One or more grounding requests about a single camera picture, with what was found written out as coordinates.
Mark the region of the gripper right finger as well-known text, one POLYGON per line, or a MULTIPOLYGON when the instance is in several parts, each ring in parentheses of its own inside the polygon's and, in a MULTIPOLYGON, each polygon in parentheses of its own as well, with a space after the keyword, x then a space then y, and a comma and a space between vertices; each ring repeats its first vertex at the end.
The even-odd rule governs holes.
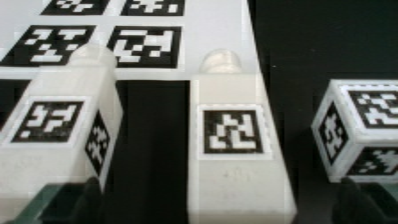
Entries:
POLYGON ((398 224, 398 183, 341 180, 332 224, 398 224))

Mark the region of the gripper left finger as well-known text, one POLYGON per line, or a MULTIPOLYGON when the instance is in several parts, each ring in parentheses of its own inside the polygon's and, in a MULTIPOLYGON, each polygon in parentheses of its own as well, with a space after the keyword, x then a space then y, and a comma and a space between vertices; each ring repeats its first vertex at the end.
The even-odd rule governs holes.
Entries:
POLYGON ((99 207, 96 177, 83 183, 48 184, 26 206, 23 224, 97 224, 99 207))

